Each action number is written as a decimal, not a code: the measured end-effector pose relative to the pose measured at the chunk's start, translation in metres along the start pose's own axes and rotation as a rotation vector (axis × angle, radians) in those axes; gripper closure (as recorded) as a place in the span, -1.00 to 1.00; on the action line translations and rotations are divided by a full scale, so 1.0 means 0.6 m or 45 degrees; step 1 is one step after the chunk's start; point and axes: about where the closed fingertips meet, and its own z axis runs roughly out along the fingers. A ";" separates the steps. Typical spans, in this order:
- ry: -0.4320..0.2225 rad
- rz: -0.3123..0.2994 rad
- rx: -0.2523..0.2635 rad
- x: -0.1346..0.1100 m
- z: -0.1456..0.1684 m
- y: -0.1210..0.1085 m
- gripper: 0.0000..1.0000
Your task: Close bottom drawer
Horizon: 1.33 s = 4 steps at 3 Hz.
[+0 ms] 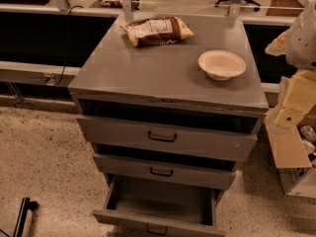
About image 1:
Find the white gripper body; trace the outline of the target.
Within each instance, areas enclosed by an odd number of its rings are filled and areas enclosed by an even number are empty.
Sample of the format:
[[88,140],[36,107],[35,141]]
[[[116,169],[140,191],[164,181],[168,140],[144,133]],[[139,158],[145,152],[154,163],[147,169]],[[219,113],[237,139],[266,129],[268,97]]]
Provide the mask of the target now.
[[290,130],[297,126],[316,105],[316,72],[299,69],[279,83],[277,105],[273,110],[273,126]]

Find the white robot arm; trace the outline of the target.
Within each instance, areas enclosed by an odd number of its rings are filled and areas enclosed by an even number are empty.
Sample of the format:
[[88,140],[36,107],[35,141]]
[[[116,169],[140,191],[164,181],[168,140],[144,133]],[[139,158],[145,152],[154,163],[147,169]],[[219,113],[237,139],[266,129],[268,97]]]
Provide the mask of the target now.
[[288,30],[265,49],[269,55],[284,55],[297,71],[281,79],[271,124],[278,131],[297,126],[316,104],[316,4],[310,2]]

